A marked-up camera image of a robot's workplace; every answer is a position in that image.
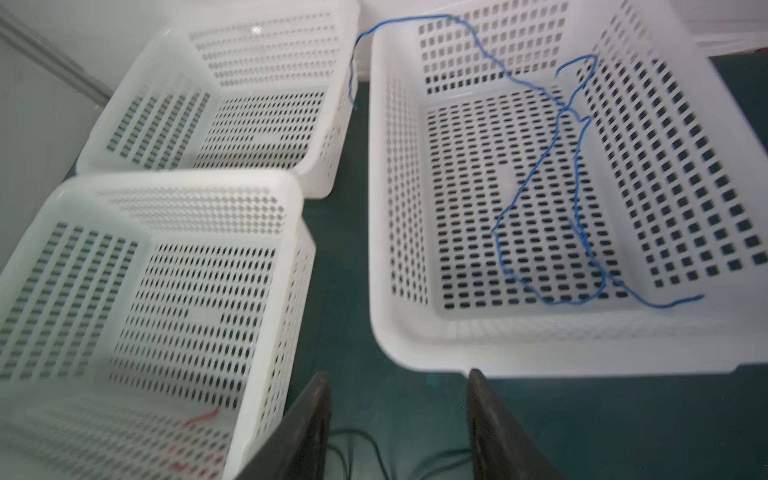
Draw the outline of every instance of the wall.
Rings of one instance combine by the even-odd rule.
[[[710,55],[768,46],[765,0],[671,0]],[[116,88],[153,33],[179,14],[227,0],[0,0],[13,15],[45,36],[86,72]],[[395,16],[428,12],[454,0],[361,0],[361,28]],[[368,71],[369,41],[359,70]]]
[[[0,270],[77,160],[100,113],[0,41]]]

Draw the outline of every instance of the gray strip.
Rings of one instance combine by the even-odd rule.
[[[106,85],[86,74],[74,60],[3,7],[0,7],[0,39],[96,104],[104,107],[112,96]]]

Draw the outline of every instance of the blue rope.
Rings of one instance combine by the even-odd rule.
[[[579,195],[579,187],[580,187],[580,172],[579,172],[579,166],[578,166],[578,156],[581,153],[581,142],[584,140],[584,134],[587,131],[587,128],[589,128],[590,124],[592,123],[592,117],[582,117],[579,115],[578,112],[576,112],[575,109],[573,109],[572,105],[574,102],[574,99],[576,98],[576,95],[578,92],[583,90],[587,83],[592,79],[594,76],[594,71],[598,66],[598,57],[597,55],[582,55],[581,57],[574,58],[571,61],[568,61],[561,65],[557,71],[555,72],[554,76],[557,77],[563,68],[566,68],[574,63],[577,63],[579,61],[588,61],[592,60],[592,67],[590,68],[589,74],[584,79],[584,81],[581,82],[581,84],[573,91],[571,94],[571,97],[568,99],[568,103],[565,104],[560,98],[556,98],[552,96],[545,88],[539,87],[538,85],[534,85],[532,83],[529,83],[524,80],[520,80],[519,78],[515,78],[512,76],[512,74],[507,70],[507,68],[502,64],[496,57],[488,53],[488,51],[485,50],[485,47],[483,47],[482,42],[480,41],[480,38],[478,37],[478,32],[475,30],[475,28],[466,20],[462,20],[459,17],[456,17],[454,15],[419,15],[419,16],[413,16],[413,17],[402,17],[402,18],[391,18],[389,20],[385,20],[384,22],[379,22],[376,25],[374,25],[372,28],[370,28],[367,31],[364,31],[360,35],[358,35],[357,40],[355,40],[355,46],[353,48],[353,54],[352,57],[349,60],[349,102],[352,103],[354,109],[357,109],[357,106],[355,105],[355,100],[352,96],[352,82],[354,79],[354,67],[353,67],[353,61],[355,58],[355,49],[357,49],[357,45],[360,43],[360,40],[367,36],[371,35],[374,31],[381,28],[383,25],[387,25],[390,23],[401,23],[401,22],[411,22],[411,21],[425,21],[425,20],[451,20],[455,23],[458,23],[460,25],[463,25],[466,27],[471,33],[472,37],[475,39],[475,44],[477,45],[480,52],[485,56],[488,60],[492,61],[494,64],[496,64],[504,73],[504,76],[508,78],[509,80],[513,81],[516,84],[522,85],[526,88],[530,88],[533,91],[537,91],[544,95],[548,100],[555,103],[558,107],[560,107],[560,111],[558,112],[557,116],[554,118],[554,137],[552,138],[552,143],[550,143],[549,148],[544,152],[544,154],[539,158],[538,162],[536,162],[536,165],[531,169],[531,172],[528,174],[528,176],[525,178],[525,181],[523,184],[518,188],[518,192],[515,195],[515,198],[512,200],[512,202],[509,204],[508,207],[506,207],[501,214],[498,216],[498,219],[496,220],[496,224],[494,225],[493,229],[491,230],[491,234],[493,235],[495,247],[496,247],[496,256],[498,258],[498,265],[502,269],[502,272],[505,275],[510,276],[515,282],[520,283],[523,286],[523,291],[525,292],[531,292],[533,293],[541,302],[547,304],[547,305],[584,305],[585,303],[589,303],[592,300],[598,298],[600,295],[603,294],[605,291],[606,284],[608,280],[610,280],[615,286],[619,286],[620,288],[623,288],[627,291],[630,295],[632,295],[636,300],[643,303],[645,306],[649,306],[651,308],[657,308],[657,309],[666,309],[671,308],[676,305],[680,305],[681,303],[689,303],[689,302],[695,302],[697,300],[701,300],[704,298],[704,295],[696,295],[696,296],[689,296],[685,297],[679,300],[675,300],[671,303],[651,303],[645,300],[642,296],[640,296],[639,293],[632,290],[624,281],[619,280],[616,278],[611,272],[607,271],[605,267],[603,267],[602,263],[597,259],[597,257],[594,254],[594,251],[592,250],[592,245],[589,243],[589,235],[586,233],[584,229],[584,224],[581,222],[581,216],[579,215],[579,204],[578,204],[578,195]],[[502,224],[502,220],[504,219],[504,216],[509,213],[512,209],[515,208],[515,205],[520,198],[520,196],[523,193],[523,190],[528,186],[528,183],[531,181],[533,176],[538,171],[538,168],[541,166],[542,163],[544,163],[545,158],[550,154],[552,149],[554,148],[555,144],[558,141],[558,138],[560,136],[560,118],[565,113],[570,113],[574,116],[576,121],[580,124],[584,124],[584,126],[581,128],[581,133],[579,134],[578,142],[576,143],[576,149],[574,151],[574,181],[575,181],[575,188],[574,188],[574,220],[569,220],[568,223],[571,225],[571,229],[578,235],[579,240],[581,241],[581,244],[584,246],[584,249],[587,252],[587,256],[590,259],[590,265],[594,268],[597,268],[600,271],[600,287],[598,288],[598,291],[593,293],[587,298],[584,298],[582,300],[559,300],[559,301],[552,301],[546,299],[541,293],[536,290],[534,286],[532,286],[530,283],[523,280],[517,273],[515,273],[514,270],[509,269],[506,267],[504,262],[504,257],[502,253],[502,245],[498,238],[498,229]]]

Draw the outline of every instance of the dark green tabletop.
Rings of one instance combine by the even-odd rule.
[[[768,55],[715,61],[768,144]],[[309,200],[317,244],[288,405],[315,372],[329,372],[333,427],[370,432],[397,478],[444,449],[468,446],[466,379],[407,371],[370,326],[367,172],[368,85],[357,95],[336,186]],[[721,376],[497,380],[497,392],[555,467],[582,478],[768,479],[768,366]],[[342,439],[335,443],[346,448]],[[370,447],[354,442],[353,478],[381,478]],[[341,478],[329,457],[328,479]],[[471,478],[461,467],[439,478]]]

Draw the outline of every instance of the perforated basket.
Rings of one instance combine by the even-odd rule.
[[[491,230],[546,151],[558,109],[500,75],[461,25],[387,25],[372,47],[371,319],[411,369],[491,376],[721,372],[768,360],[768,162],[707,59],[661,0],[464,2],[520,79],[594,118],[581,215],[615,285],[583,306],[548,306],[499,268]],[[582,300],[600,274],[573,217],[570,115],[499,235],[505,262],[548,300]]]
[[[351,113],[358,15],[356,0],[320,0],[216,5],[179,19],[121,82],[78,173],[285,168],[305,197],[327,196]]]
[[[302,205],[278,170],[59,187],[0,276],[3,478],[233,478],[283,415]]]

